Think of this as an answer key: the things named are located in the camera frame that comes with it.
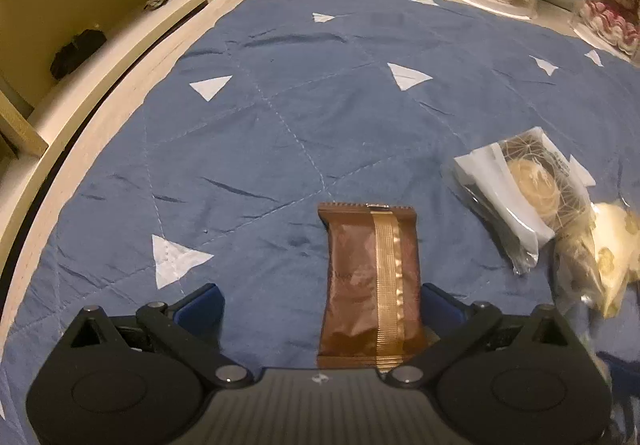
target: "plastic snack bag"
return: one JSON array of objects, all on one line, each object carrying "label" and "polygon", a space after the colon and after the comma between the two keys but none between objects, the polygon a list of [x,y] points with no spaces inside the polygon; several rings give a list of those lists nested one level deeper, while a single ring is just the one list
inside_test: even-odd
[{"label": "plastic snack bag", "polygon": [[556,304],[565,311],[580,300],[604,318],[614,317],[629,282],[640,273],[638,216],[621,202],[593,206],[591,225],[556,243]]},{"label": "plastic snack bag", "polygon": [[514,272],[527,273],[556,234],[588,225],[590,174],[541,128],[454,159],[463,200],[498,233]]},{"label": "plastic snack bag", "polygon": [[318,215],[329,243],[318,367],[386,373],[429,344],[420,322],[415,210],[320,203]]},{"label": "plastic snack bag", "polygon": [[621,204],[598,203],[593,211],[594,255],[604,288],[598,309],[609,318],[620,311],[627,283],[638,280],[640,233],[636,215]]}]

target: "gold stripe on wrapper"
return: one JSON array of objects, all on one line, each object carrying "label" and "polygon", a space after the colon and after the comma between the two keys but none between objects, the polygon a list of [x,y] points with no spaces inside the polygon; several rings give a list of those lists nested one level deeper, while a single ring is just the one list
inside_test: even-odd
[{"label": "gold stripe on wrapper", "polygon": [[400,227],[393,212],[371,208],[376,229],[378,337],[376,366],[389,371],[402,362],[404,307]]}]

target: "dark object on shelf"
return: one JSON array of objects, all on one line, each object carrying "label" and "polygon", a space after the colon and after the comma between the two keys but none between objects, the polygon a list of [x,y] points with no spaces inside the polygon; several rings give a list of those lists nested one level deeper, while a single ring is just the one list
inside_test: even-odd
[{"label": "dark object on shelf", "polygon": [[69,44],[65,44],[51,63],[50,72],[56,80],[69,75],[84,61],[91,57],[107,38],[100,30],[85,30],[75,35]]},{"label": "dark object on shelf", "polygon": [[454,302],[454,313],[441,290],[422,293],[443,308],[423,322],[437,327],[433,318],[445,317],[447,334],[385,377],[373,368],[265,369],[255,380],[188,331],[218,324],[214,285],[131,317],[88,306],[38,373],[27,415],[40,442],[56,445],[608,439],[609,389],[553,306],[504,316],[488,303]]}]

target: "wooden bed frame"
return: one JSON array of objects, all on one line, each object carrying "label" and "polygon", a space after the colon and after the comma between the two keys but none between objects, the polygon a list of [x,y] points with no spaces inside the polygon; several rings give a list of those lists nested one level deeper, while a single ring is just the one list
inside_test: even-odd
[{"label": "wooden bed frame", "polygon": [[0,133],[14,146],[10,148],[0,136],[0,160],[17,149],[17,157],[0,169],[0,273],[36,194],[87,116],[146,50],[207,1],[169,0],[157,10],[128,13],[81,67],[37,103],[30,100],[34,108],[28,118],[0,91]]}]

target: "bed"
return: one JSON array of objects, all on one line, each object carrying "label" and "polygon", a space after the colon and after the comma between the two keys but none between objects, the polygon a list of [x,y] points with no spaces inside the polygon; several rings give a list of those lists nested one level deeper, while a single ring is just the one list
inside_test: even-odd
[{"label": "bed", "polygon": [[[42,252],[0,364],[3,443],[35,444],[24,397],[84,305],[130,314],[206,282],[223,351],[313,367],[326,294],[319,202],[418,212],[422,280],[506,313],[551,301],[548,255],[517,278],[443,163],[541,126],[640,201],[640,74],[583,41],[445,0],[244,0],[181,56],[86,173]],[[596,345],[640,350],[638,308]]]}]

